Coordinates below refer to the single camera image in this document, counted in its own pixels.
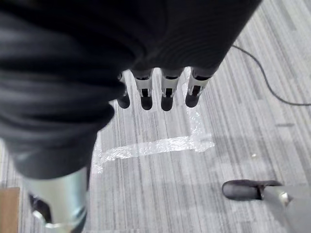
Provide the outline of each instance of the clear tape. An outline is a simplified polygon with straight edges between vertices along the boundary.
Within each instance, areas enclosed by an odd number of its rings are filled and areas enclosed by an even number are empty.
[[[181,84],[184,97],[188,91],[188,82],[190,76],[190,68],[185,68],[182,76],[185,81]],[[142,142],[123,147],[112,148],[103,151],[101,146],[101,134],[94,147],[93,153],[93,173],[103,172],[103,163],[114,161],[116,159],[126,159],[132,157],[146,156],[170,151],[195,150],[196,152],[204,152],[215,146],[212,142],[212,134],[206,132],[206,122],[204,124],[203,117],[200,114],[200,104],[195,108],[186,108],[190,122],[190,136],[181,136],[175,138],[160,139],[153,142]]]

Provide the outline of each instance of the black cable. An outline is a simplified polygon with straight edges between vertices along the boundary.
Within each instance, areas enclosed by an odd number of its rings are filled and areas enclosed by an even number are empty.
[[[234,48],[240,50],[241,52],[245,53],[246,55],[250,56],[257,63],[257,65],[261,69],[262,75],[264,77],[264,80],[265,80],[265,82],[267,84],[267,87],[268,87],[269,91],[279,101],[281,101],[281,102],[283,102],[285,104],[288,104],[288,105],[292,105],[292,106],[311,106],[311,103],[293,103],[293,102],[289,102],[287,100],[282,99],[277,93],[274,92],[274,90],[272,90],[272,88],[271,88],[271,86],[269,84],[269,81],[267,79],[266,73],[264,72],[264,69],[262,68],[262,65],[261,65],[260,61],[258,61],[258,59],[255,56],[250,54],[248,51],[245,51],[244,49],[240,48],[239,46],[232,45],[232,47],[234,47]]]

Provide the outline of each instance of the wooden board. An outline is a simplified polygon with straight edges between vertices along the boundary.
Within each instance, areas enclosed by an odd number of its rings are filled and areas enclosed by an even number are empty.
[[[0,233],[18,231],[19,188],[0,190]]]

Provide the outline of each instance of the black fingertip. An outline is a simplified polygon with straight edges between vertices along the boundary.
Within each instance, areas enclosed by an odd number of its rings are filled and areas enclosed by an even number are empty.
[[[79,225],[71,231],[71,233],[82,233],[85,223],[86,223],[86,215],[83,217]]]
[[[194,108],[199,102],[199,96],[192,96],[187,93],[185,103],[189,108]]]
[[[164,111],[167,112],[167,111],[171,110],[172,107],[173,107],[173,98],[162,96],[162,99],[161,99],[161,108],[162,108]]]
[[[260,193],[256,187],[249,185],[244,180],[228,181],[223,184],[223,195],[230,200],[258,200]]]
[[[126,109],[130,106],[130,97],[128,96],[128,94],[126,94],[126,96],[118,98],[117,101],[119,106],[123,109]]]
[[[152,97],[140,97],[140,101],[144,110],[150,110],[152,108]]]

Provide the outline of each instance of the striped carpet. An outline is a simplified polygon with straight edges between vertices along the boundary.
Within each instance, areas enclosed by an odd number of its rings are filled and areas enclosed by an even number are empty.
[[[311,0],[265,0],[236,45],[262,63],[271,87],[292,102],[311,102]],[[160,72],[146,112],[130,72],[129,109],[99,133],[94,150],[85,233],[284,233],[261,202],[225,200],[231,179],[311,183],[311,108],[285,105],[268,91],[260,69],[232,48],[199,105],[184,104],[189,68],[173,109],[160,107]],[[7,154],[1,187],[20,186]],[[26,193],[20,233],[41,233]]]

